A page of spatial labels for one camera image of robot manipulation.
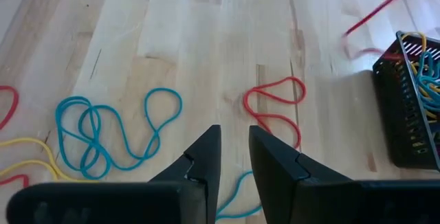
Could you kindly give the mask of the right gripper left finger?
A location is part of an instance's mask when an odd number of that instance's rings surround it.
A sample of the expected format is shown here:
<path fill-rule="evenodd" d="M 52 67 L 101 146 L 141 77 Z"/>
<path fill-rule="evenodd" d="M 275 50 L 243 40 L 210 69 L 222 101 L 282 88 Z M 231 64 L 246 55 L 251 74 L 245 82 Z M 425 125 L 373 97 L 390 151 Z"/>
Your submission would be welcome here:
<path fill-rule="evenodd" d="M 215 224 L 221 174 L 221 126 L 210 126 L 171 165 L 150 180 L 152 224 Z"/>

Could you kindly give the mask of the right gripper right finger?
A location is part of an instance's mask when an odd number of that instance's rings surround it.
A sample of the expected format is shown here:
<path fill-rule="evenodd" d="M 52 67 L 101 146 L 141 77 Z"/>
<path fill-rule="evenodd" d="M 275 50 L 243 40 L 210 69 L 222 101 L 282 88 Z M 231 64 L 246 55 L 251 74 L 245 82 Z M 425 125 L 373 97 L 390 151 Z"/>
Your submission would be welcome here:
<path fill-rule="evenodd" d="M 259 126 L 249 128 L 249 148 L 267 224 L 361 224 L 352 179 Z"/>

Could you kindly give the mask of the yellow rubber band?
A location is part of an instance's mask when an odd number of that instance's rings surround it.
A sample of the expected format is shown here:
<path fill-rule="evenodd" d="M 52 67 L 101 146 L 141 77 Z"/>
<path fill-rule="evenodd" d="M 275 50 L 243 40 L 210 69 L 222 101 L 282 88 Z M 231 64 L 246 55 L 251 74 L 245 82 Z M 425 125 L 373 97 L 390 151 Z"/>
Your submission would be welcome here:
<path fill-rule="evenodd" d="M 66 175 L 56 164 L 56 160 L 49 146 L 45 142 L 42 142 L 39 139 L 35 139 L 31 137 L 21 137 L 21 138 L 11 139 L 8 141 L 0 142 L 0 147 L 11 146 L 13 144 L 18 144 L 18 143 L 35 143 L 40 145 L 43 148 L 43 150 L 46 152 L 49 162 L 47 163 L 45 161 L 41 161 L 38 159 L 21 161 L 19 163 L 12 164 L 11 166 L 3 170 L 0 170 L 0 176 L 4 176 L 8 174 L 10 171 L 20 168 L 22 166 L 26 166 L 28 164 L 38 164 L 46 167 L 46 169 L 51 173 L 52 179 L 55 181 L 63 180 L 63 181 L 70 181 L 75 183 L 98 183 L 98 180 L 74 179 Z"/>
<path fill-rule="evenodd" d="M 410 35 L 416 35 L 418 34 L 421 37 L 421 52 L 427 52 L 427 38 L 426 36 L 421 32 L 409 32 L 405 33 L 401 36 L 401 39 L 404 40 L 406 37 Z M 440 112 L 431 112 L 424 108 L 424 113 L 426 114 L 429 123 L 434 122 L 440 122 Z"/>

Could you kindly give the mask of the black slotted plastic bin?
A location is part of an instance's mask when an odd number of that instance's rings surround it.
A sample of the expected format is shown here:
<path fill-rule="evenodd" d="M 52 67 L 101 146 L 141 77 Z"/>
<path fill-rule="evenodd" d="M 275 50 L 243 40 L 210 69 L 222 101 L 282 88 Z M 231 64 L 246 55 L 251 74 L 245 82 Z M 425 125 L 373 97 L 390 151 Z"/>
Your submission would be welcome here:
<path fill-rule="evenodd" d="M 411 63 L 419 60 L 421 37 L 410 35 L 386 50 L 373 65 L 373 82 L 392 162 L 401 168 L 440 171 L 440 122 L 429 123 L 421 102 Z M 427 50 L 440 60 L 440 40 L 427 38 Z"/>

